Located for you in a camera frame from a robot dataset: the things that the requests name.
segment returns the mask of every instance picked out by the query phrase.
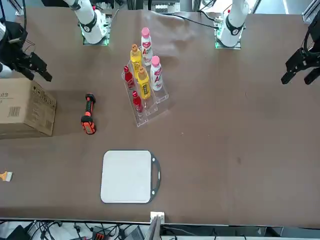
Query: cutting board handle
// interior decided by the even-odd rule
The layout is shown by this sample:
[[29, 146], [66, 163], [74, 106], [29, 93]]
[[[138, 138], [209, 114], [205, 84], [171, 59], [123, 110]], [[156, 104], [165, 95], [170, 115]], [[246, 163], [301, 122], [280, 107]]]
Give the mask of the cutting board handle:
[[[154, 167], [156, 167], [156, 172], [157, 172], [155, 186], [153, 186]], [[156, 196], [156, 194], [159, 190], [159, 187], [160, 187], [160, 182], [161, 182], [160, 164], [159, 164], [159, 161], [156, 159], [156, 157], [151, 153], [151, 190], [150, 190], [150, 200], [148, 203], [150, 203], [152, 201], [152, 199], [154, 199], [154, 197]]]

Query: acrylic bottle rack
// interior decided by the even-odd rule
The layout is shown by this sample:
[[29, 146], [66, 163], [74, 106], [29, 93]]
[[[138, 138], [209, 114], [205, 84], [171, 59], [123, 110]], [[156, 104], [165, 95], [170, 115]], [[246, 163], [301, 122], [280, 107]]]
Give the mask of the acrylic bottle rack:
[[[137, 127], [140, 127], [141, 125], [147, 123], [150, 119], [152, 119], [153, 117], [156, 116], [156, 112], [158, 111], [158, 105], [163, 103], [165, 100], [167, 100], [169, 98], [169, 94], [166, 90], [165, 87], [165, 79], [163, 80], [163, 84], [162, 84], [162, 88], [158, 91], [153, 90], [153, 88], [150, 86], [150, 91], [151, 91], [151, 96], [147, 99], [143, 99], [141, 98], [141, 93], [140, 93], [140, 88], [139, 88], [139, 84], [138, 84], [138, 80], [135, 78], [135, 74], [134, 74], [134, 68], [132, 65], [131, 60], [128, 62], [127, 64], [130, 72], [133, 75], [133, 81], [134, 81], [134, 87], [129, 89], [128, 85], [125, 81], [125, 72], [123, 71], [121, 76], [122, 76], [122, 80], [129, 98], [129, 102], [133, 111], [133, 115], [134, 115], [134, 119], [136, 121], [136, 125]], [[151, 77], [150, 75], [150, 68], [151, 66], [146, 66], [145, 69], [149, 75], [149, 78]], [[133, 104], [133, 96], [132, 96], [132, 92], [136, 91], [142, 101], [142, 112], [137, 112], [134, 104]]]

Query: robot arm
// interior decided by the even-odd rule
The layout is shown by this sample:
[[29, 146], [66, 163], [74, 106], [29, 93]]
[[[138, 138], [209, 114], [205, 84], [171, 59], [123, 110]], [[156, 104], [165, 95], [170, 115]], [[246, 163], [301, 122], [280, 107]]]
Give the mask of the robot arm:
[[[309, 35], [314, 42], [311, 49], [308, 49], [307, 43]], [[282, 84], [287, 84], [299, 71], [314, 68], [304, 78], [305, 84], [311, 84], [320, 76], [320, 11], [314, 17], [309, 25], [303, 41], [303, 47], [300, 47], [285, 63], [286, 73], [281, 78]]]
[[27, 31], [17, 22], [0, 22], [0, 78], [10, 77], [12, 70], [34, 79], [34, 72], [51, 81], [47, 64], [34, 52], [26, 54], [22, 47], [27, 39]]
[[235, 46], [241, 36], [245, 20], [249, 13], [247, 0], [233, 0], [230, 13], [224, 18], [224, 24], [218, 39], [226, 47]]
[[106, 15], [93, 10], [90, 0], [64, 0], [80, 22], [83, 37], [90, 44], [99, 43], [107, 35]]

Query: pink bottle cap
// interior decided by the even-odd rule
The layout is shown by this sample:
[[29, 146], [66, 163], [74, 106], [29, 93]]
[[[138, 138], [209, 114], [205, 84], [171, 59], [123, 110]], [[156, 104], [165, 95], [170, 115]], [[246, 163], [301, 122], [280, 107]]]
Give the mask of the pink bottle cap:
[[142, 37], [144, 37], [145, 39], [150, 37], [149, 28], [147, 28], [147, 27], [142, 28], [141, 34], [142, 34]]
[[158, 56], [153, 56], [151, 59], [152, 66], [158, 67], [160, 64], [160, 58]]
[[138, 97], [138, 93], [136, 92], [136, 91], [133, 91], [132, 92], [132, 97], [135, 99], [135, 98], [137, 98]]

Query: white cutting board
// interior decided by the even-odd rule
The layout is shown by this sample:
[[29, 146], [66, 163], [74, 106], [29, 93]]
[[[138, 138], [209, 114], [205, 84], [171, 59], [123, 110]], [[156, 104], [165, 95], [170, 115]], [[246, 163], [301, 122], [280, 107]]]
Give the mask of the white cutting board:
[[[153, 165], [158, 181], [152, 187]], [[147, 150], [109, 150], [103, 156], [101, 200], [104, 203], [149, 203], [160, 185], [160, 166]]]

